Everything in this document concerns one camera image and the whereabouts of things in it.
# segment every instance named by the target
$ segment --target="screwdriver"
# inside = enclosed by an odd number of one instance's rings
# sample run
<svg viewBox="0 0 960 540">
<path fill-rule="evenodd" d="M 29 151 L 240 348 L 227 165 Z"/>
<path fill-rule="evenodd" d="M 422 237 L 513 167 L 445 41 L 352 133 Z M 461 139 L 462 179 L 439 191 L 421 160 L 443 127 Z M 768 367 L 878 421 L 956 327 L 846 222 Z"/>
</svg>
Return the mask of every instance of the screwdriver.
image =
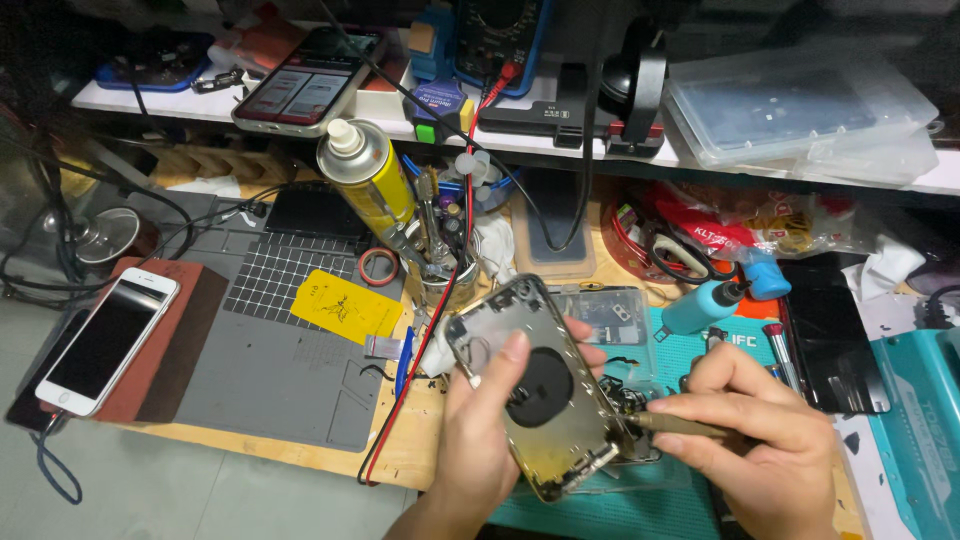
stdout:
<svg viewBox="0 0 960 540">
<path fill-rule="evenodd" d="M 717 428 L 710 424 L 685 420 L 672 414 L 661 412 L 636 412 L 629 415 L 619 415 L 627 422 L 636 424 L 645 430 L 680 433 L 684 435 L 703 435 L 706 437 L 726 438 L 736 433 L 734 430 Z"/>
</svg>

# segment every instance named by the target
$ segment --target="red wire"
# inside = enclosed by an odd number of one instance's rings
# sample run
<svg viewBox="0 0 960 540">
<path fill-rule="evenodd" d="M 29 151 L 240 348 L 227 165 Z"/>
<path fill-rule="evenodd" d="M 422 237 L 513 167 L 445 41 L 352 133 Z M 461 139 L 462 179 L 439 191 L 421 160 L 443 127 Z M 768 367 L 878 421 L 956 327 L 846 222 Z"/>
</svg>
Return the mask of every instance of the red wire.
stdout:
<svg viewBox="0 0 960 540">
<path fill-rule="evenodd" d="M 473 138 L 473 133 L 476 132 L 477 116 L 479 116 L 480 110 L 486 107 L 487 105 L 489 105 L 490 102 L 493 101 L 493 99 L 497 96 L 497 94 L 500 93 L 500 90 L 506 87 L 507 83 L 509 82 L 510 82 L 510 79 L 507 79 L 505 77 L 500 77 L 500 80 L 497 81 L 496 85 L 493 86 L 493 89 L 491 90 L 490 95 L 487 96 L 487 99 L 485 99 L 480 104 L 480 106 L 477 107 L 477 111 L 473 115 L 473 120 L 470 122 L 470 131 L 469 131 L 470 138 Z M 473 147 L 468 146 L 467 152 L 472 154 Z M 472 175 L 467 175 L 467 184 L 465 189 L 466 198 L 467 198 L 467 202 L 466 202 L 467 204 L 467 235 L 466 235 L 467 242 L 470 241 L 470 236 L 473 232 L 473 184 L 471 183 L 471 181 L 472 181 Z M 444 294 L 440 298 L 440 302 L 437 303 L 438 307 L 443 306 L 444 303 L 446 302 L 446 297 L 449 296 L 450 291 L 453 290 L 453 284 L 456 281 L 456 279 L 457 279 L 457 273 L 456 271 L 454 271 L 453 275 L 450 276 L 450 281 L 447 282 L 446 284 L 446 288 L 444 289 Z M 441 316 L 442 314 L 439 309 L 434 311 L 433 317 L 430 318 L 430 324 L 427 325 L 426 332 L 423 334 L 424 336 L 433 335 L 433 329 L 437 325 L 437 322 L 440 321 Z M 417 368 L 420 366 L 420 359 L 423 358 L 423 351 L 426 350 L 426 346 L 427 346 L 427 340 L 424 339 L 420 343 L 420 348 L 417 350 L 417 356 L 414 359 L 414 363 L 410 368 L 411 374 L 417 373 Z M 396 417 L 399 416 L 400 409 L 403 406 L 403 399 L 406 398 L 407 391 L 410 389 L 410 383 L 413 382 L 413 379 L 414 379 L 413 377 L 407 378 L 407 381 L 403 384 L 403 389 L 400 390 L 400 395 L 396 397 L 397 401 L 399 402 L 399 405 L 394 410 L 394 414 L 392 414 L 390 418 L 387 420 L 387 424 L 383 428 L 383 434 L 380 436 L 380 444 L 378 444 L 376 446 L 376 450 L 373 451 L 373 457 L 370 460 L 370 464 L 367 466 L 366 483 L 370 487 L 374 487 L 380 483 L 380 482 L 372 482 L 370 480 L 370 475 L 373 472 L 373 465 L 376 464 L 377 458 L 380 457 L 380 451 L 383 450 L 384 445 L 386 445 L 387 443 L 387 437 L 390 435 L 390 431 L 394 427 L 394 422 L 396 421 Z"/>
</svg>

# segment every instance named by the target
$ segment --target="gray floor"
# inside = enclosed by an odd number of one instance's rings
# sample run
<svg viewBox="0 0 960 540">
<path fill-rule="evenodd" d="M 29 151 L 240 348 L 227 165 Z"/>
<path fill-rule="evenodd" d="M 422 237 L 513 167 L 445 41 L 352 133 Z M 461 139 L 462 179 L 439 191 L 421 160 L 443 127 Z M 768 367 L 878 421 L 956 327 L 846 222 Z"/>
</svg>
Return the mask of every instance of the gray floor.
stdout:
<svg viewBox="0 0 960 540">
<path fill-rule="evenodd" d="M 0 409 L 58 314 L 0 300 Z M 7 539 L 379 538 L 417 492 L 72 420 L 49 448 L 80 480 L 71 506 L 36 468 L 26 432 L 0 424 Z"/>
</svg>

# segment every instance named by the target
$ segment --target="white iphone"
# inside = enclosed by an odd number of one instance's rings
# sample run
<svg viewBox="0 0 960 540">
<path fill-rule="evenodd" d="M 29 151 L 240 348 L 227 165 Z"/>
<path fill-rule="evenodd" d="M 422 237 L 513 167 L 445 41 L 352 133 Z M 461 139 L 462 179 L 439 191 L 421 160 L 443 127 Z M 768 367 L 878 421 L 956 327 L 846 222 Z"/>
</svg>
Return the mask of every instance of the white iphone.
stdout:
<svg viewBox="0 0 960 540">
<path fill-rule="evenodd" d="M 78 416 L 96 412 L 179 290 L 173 280 L 124 270 L 36 387 L 36 396 Z"/>
</svg>

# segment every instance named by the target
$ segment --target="yellow spray can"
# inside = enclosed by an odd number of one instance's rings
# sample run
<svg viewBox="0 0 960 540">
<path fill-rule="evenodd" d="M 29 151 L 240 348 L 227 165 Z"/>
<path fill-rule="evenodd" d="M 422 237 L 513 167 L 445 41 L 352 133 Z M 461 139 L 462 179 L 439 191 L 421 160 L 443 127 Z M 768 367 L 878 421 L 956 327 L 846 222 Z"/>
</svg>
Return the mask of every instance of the yellow spray can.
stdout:
<svg viewBox="0 0 960 540">
<path fill-rule="evenodd" d="M 407 224 L 417 204 L 390 138 L 367 120 L 330 122 L 317 148 L 321 172 L 378 238 Z"/>
</svg>

